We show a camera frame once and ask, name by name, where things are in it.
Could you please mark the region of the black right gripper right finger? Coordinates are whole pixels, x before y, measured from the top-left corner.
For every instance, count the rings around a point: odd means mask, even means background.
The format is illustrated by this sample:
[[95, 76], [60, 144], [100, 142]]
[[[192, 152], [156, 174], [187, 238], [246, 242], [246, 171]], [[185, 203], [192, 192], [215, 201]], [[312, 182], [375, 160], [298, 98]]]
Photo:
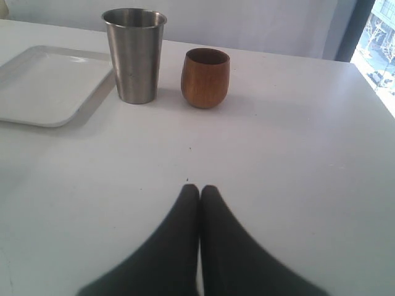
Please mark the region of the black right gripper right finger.
[[203, 188], [200, 209], [206, 295], [326, 295], [264, 250], [235, 218], [215, 186]]

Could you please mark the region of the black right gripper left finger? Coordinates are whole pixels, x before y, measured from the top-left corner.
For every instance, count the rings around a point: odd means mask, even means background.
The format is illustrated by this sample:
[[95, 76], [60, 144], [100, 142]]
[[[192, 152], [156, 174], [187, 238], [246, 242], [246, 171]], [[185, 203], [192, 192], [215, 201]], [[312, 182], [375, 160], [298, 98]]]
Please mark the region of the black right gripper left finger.
[[185, 184], [144, 244], [79, 295], [197, 295], [198, 250], [199, 190]]

